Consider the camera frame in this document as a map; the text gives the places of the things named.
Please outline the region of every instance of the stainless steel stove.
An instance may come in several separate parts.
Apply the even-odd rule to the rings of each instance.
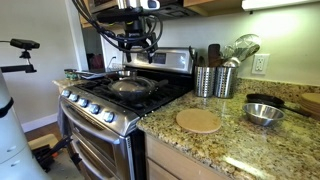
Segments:
[[[188,48],[160,48],[153,63],[146,54],[132,54],[125,70],[154,81],[167,79],[138,102],[121,99],[108,89],[116,74],[67,87],[60,96],[66,125],[74,139],[69,153],[82,172],[92,178],[146,179],[144,136],[136,128],[143,116],[184,95],[193,88],[193,61]]]

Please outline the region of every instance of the frying pan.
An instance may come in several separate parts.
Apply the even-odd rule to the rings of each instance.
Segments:
[[[270,95],[266,95],[266,94],[247,94],[247,101],[249,103],[261,103],[261,104],[266,104],[266,105],[273,106],[276,108],[288,109],[292,112],[298,113],[298,114],[300,114],[302,116],[306,116],[306,117],[310,116],[310,114],[306,114],[304,112],[301,112],[296,109],[292,109],[292,108],[284,105],[284,101],[282,99],[275,97],[275,96],[270,96]]]

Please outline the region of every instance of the metal bowl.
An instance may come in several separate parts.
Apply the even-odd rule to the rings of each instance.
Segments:
[[[261,126],[271,126],[284,118],[283,111],[265,104],[248,103],[242,109],[249,121]]]

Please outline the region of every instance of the pan handle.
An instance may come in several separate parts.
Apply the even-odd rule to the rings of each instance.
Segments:
[[[305,116],[305,117],[310,117],[311,116],[311,114],[309,114],[309,113],[305,113],[305,112],[299,111],[297,109],[292,109],[292,108],[290,108],[290,107],[288,107],[286,105],[282,105],[281,107],[284,108],[284,109],[288,109],[288,110],[290,110],[292,112],[298,113],[298,114],[300,114],[302,116]]]

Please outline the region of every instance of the wall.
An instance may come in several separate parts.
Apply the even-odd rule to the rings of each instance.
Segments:
[[[16,114],[24,130],[56,121],[58,88],[65,68],[77,68],[74,44],[64,0],[3,0],[0,6],[0,40],[29,39],[40,43],[30,51],[37,73],[5,73]],[[22,65],[21,49],[0,43],[0,66]]]
[[[258,53],[270,54],[267,73],[252,75],[251,57],[242,63],[239,77],[320,85],[319,9],[320,3],[312,3],[255,11],[252,15],[242,12],[165,21],[163,36],[158,45],[191,45],[207,57],[209,44],[219,43],[224,47],[244,34],[254,33],[262,38]]]

